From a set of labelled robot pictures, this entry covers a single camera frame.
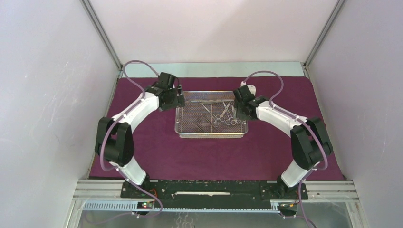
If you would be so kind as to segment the steel surgical scissors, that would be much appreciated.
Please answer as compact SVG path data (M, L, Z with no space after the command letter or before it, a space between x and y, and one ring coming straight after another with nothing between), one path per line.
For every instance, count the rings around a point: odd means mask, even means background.
M214 123L218 124L223 122L223 117L221 114L218 114L219 109L217 104L202 104L202 107L211 116Z

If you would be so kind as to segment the steel instrument tray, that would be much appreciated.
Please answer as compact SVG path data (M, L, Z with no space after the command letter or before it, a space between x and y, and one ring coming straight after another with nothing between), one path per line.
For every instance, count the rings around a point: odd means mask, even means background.
M189 91L184 92L186 100L201 99L231 99L234 100L235 96L232 91ZM218 114L223 113L223 104L218 105ZM232 119L231 105L234 103L226 104L230 120ZM191 127L191 122L194 121L200 114L204 114L208 123L209 131L207 133L197 133ZM175 113L175 132L181 138L210 138L210 139L228 139L228 138L242 138L249 130L247 121L242 121L237 125L226 125L225 123L214 123L211 116L202 107L202 103L185 103L185 107L179 107Z

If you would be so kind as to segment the maroon surgical wrap cloth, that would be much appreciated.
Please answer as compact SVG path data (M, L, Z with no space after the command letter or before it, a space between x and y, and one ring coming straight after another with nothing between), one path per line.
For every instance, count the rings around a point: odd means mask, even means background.
M283 76L284 88L274 102L306 117L321 111L313 86L305 77ZM242 78L181 78L185 91L233 91ZM257 95L269 98L280 88L275 76L252 77ZM121 112L140 94L126 78L118 81L107 114ZM134 157L151 179L209 181L275 181L292 161L290 139L280 130L262 121L248 122L248 132L237 139L184 139L174 131L175 110L153 112L136 128ZM315 171L308 180L339 181L344 177L334 153L328 156L328 168Z

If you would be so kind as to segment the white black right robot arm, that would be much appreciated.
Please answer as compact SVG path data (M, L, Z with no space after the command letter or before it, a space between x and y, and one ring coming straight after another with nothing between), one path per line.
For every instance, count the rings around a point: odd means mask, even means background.
M292 162L278 177L276 186L281 198L290 198L295 187L313 171L328 168L333 146L321 118L298 116L263 96L237 95L234 103L237 118L269 123L290 138Z

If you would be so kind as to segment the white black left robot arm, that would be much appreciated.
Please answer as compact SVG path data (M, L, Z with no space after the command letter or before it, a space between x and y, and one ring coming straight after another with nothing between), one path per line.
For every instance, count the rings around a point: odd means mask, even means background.
M102 167L105 161L118 170L132 184L132 192L139 198L148 196L150 184L147 173L134 158L133 132L152 112L167 111L185 105L182 85L165 87L152 85L121 113L98 122L95 152Z

